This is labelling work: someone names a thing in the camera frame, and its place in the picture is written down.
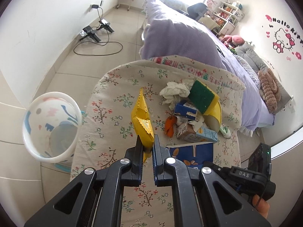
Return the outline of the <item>right hand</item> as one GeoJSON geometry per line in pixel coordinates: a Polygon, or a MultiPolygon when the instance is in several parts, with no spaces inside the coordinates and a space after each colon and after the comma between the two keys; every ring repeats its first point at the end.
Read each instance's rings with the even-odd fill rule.
{"type": "Polygon", "coordinates": [[[254,195],[252,199],[253,207],[261,214],[265,219],[267,219],[270,205],[263,198],[260,198],[258,195],[254,195]]]}

